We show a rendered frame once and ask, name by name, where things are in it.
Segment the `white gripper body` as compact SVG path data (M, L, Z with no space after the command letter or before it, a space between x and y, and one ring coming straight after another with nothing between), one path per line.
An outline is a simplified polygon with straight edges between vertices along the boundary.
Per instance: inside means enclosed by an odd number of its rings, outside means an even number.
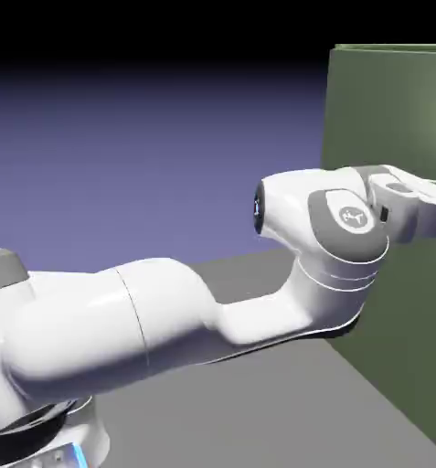
M436 239L436 179L402 171L400 180L409 190L401 201L400 240Z

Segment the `green cabinet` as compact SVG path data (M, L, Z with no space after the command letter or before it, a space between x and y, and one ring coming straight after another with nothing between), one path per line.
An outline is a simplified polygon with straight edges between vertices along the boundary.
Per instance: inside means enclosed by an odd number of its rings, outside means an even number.
M331 51L322 165L381 163L436 179L436 46ZM436 240L390 251L332 345L436 445Z

